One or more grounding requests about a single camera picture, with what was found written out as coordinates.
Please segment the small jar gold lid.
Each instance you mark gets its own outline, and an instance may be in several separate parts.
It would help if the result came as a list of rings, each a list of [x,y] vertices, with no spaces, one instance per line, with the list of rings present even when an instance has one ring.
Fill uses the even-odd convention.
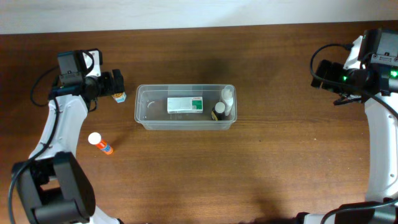
[[[116,93],[113,94],[112,97],[117,103],[123,103],[126,100],[126,93],[125,92]]]

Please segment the white green medicine box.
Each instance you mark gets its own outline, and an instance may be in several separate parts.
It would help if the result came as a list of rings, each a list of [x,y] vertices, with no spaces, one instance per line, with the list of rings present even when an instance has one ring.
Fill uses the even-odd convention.
[[[203,98],[201,96],[167,98],[167,112],[168,114],[202,113]]]

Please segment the dark bottle white cap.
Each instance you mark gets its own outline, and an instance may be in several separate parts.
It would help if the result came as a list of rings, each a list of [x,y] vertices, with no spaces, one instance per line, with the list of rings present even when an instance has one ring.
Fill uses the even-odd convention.
[[[217,102],[211,111],[211,117],[215,121],[222,121],[225,118],[226,106],[223,102]]]

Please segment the white spray bottle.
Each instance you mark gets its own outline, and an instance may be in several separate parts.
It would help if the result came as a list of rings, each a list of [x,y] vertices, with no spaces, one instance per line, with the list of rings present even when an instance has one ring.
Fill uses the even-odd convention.
[[[232,85],[227,85],[222,89],[221,101],[225,105],[225,115],[229,116],[234,104],[234,87]]]

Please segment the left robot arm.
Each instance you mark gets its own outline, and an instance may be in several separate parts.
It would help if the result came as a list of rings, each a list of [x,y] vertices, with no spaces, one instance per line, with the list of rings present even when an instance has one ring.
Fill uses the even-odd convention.
[[[97,205],[90,181],[76,159],[80,130],[91,106],[102,96],[126,99],[118,69],[102,72],[99,49],[57,55],[60,74],[52,83],[49,115],[28,160],[15,163],[8,191],[8,212],[15,222],[12,193],[17,191],[30,223],[121,223]]]

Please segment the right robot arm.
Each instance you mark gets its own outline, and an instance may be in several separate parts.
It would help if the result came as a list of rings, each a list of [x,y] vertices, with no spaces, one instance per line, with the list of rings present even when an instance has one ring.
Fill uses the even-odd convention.
[[[370,29],[351,44],[345,64],[322,60],[311,86],[336,93],[334,105],[362,103],[370,141],[365,201],[326,213],[299,213],[296,223],[397,223],[397,31]]]

